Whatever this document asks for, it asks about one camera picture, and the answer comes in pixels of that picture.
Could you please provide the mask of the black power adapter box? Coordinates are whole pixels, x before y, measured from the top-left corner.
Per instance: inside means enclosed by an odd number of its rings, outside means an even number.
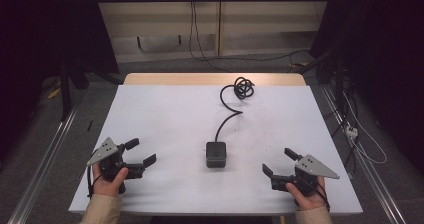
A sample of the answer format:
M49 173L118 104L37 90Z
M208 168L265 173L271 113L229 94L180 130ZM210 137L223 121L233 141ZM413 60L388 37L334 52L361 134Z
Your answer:
M206 143L206 166L208 168L224 168L227 152L225 142Z

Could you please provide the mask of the dark curtain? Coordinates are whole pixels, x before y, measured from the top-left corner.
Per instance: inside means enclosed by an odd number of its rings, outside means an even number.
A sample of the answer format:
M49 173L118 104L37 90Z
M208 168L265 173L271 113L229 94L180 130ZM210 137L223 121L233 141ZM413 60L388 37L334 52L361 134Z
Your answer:
M80 86L116 73L100 7L89 0L0 0L0 163L18 145L48 77Z
M329 1L311 55L338 35L362 97L424 176L424 0Z

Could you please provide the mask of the aluminium floor rail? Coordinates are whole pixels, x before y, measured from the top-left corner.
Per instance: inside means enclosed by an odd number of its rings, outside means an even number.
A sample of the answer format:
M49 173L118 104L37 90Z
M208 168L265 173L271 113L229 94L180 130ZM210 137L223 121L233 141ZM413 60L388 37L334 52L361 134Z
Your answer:
M15 207L11 217L7 224L25 224L29 214L40 194L40 191L46 181L47 176L53 166L53 163L57 157L58 152L72 126L75 119L76 113L81 106L84 96L78 96L75 102L71 105L71 110L63 121L60 122L57 131L50 141L47 150L44 152L44 156L41 162L37 165L37 169L34 172L28 186L26 187L23 195L19 199L17 206Z
M330 106L330 102L328 101L327 95L324 92L324 88L321 87L322 93L325 96L326 101L328 102L328 105ZM376 197L383 208L383 211L385 212L386 216L389 219L389 222L391 224L406 224L406 220L403 217L398 204L396 203L393 195L389 191L387 185L384 183L383 179L379 175L376 165L385 164L388 160L386 152L383 150L381 145L375 140L375 138L363 127L361 122L358 120L357 114L355 113L354 108L352 107L351 102L349 101L349 104L351 106L351 110L354 112L354 115L350 114L348 117L348 121L350 123L350 126L352 122L349 120L350 117L353 118L353 123L357 124L357 127L359 130L364 133L375 145L376 147L381 151L383 155L382 161L377 161L369 156L369 154L366 152L365 148L363 147L362 143L359 141L359 138L356 139L351 138L351 143L348 143L350 146L350 149L353 151L356 157L357 163L361 166L369 184L371 185L372 190L376 194Z

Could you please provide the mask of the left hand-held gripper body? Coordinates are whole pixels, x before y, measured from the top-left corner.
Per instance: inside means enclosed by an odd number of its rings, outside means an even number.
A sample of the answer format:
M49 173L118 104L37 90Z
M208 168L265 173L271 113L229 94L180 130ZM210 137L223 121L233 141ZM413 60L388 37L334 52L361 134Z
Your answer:
M88 172L88 190L90 194L93 194L93 183L91 182L91 176L89 172L90 167L95 163L99 164L103 177L108 181L112 181L116 177L118 172L124 167L129 170L127 174L127 179L138 179L142 177L145 171L143 163L126 163L123 160L123 153L125 151L125 143L117 145L110 137L107 137L105 141L100 145L100 147L93 152L86 164Z

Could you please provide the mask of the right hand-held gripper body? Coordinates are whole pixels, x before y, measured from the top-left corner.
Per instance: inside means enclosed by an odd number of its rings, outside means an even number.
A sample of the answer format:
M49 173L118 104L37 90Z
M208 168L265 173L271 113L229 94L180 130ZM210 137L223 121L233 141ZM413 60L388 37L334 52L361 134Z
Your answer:
M317 177L339 179L340 176L314 156L307 154L295 161L294 174L291 176L274 175L270 178L273 190L287 192L286 184L292 183L304 195L313 195L318 186Z

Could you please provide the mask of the white table mat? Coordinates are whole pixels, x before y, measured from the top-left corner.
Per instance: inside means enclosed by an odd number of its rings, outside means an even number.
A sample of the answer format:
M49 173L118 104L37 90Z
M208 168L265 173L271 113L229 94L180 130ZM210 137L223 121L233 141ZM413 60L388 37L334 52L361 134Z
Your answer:
M295 211L293 198L271 188L262 171L290 175L284 153L311 154L340 178L326 180L334 215L362 207L307 86L257 86L239 100L220 86L123 85L99 138L138 138L128 163L155 154L142 178L126 181L123 211L143 215L277 216ZM226 143L226 166L206 166L206 143Z

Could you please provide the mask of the person's left hand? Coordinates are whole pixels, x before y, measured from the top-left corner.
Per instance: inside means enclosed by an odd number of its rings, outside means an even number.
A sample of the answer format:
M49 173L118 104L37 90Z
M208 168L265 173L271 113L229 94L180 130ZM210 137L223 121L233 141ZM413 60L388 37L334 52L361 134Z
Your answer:
M112 181L106 180L100 170L98 163L92 166L93 177L95 182L93 184L93 193L109 197L117 197L119 194L119 187L123 184L129 170L122 168Z

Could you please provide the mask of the person's right hand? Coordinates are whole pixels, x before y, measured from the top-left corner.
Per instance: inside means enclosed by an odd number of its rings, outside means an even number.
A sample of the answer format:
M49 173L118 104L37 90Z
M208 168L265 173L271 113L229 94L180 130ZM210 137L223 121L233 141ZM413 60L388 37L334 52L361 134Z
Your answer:
M325 191L325 180L322 176L317 177L318 186L313 195L304 196L295 185L287 183L286 188L297 201L299 210L309 210L325 206L329 210L329 202Z

